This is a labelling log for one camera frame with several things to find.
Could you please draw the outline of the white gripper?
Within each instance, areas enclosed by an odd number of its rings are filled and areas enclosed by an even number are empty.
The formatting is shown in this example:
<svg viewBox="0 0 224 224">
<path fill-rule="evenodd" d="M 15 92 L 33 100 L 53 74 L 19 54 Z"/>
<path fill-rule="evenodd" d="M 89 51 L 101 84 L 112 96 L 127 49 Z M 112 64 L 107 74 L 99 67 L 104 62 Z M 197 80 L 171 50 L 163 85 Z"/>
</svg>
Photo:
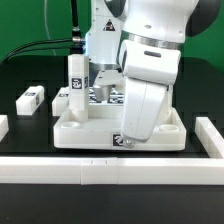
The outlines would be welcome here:
<svg viewBox="0 0 224 224">
<path fill-rule="evenodd" d="M 113 86 L 124 88 L 120 128 L 123 146 L 133 148 L 135 142 L 147 142 L 159 117 L 167 86 L 123 76 L 117 70 L 99 71 L 93 84 L 97 100 L 107 100 Z"/>
</svg>

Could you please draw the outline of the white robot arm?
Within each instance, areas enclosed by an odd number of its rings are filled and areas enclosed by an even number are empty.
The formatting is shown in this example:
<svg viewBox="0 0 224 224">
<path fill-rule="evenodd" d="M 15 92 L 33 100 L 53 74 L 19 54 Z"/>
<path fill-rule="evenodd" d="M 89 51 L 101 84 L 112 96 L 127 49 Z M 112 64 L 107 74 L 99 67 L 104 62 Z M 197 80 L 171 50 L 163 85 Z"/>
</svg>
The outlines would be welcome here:
<svg viewBox="0 0 224 224">
<path fill-rule="evenodd" d="M 221 0 L 91 0 L 86 54 L 99 101 L 124 93 L 120 135 L 127 148 L 152 136 L 178 74 L 180 47 L 217 18 Z"/>
</svg>

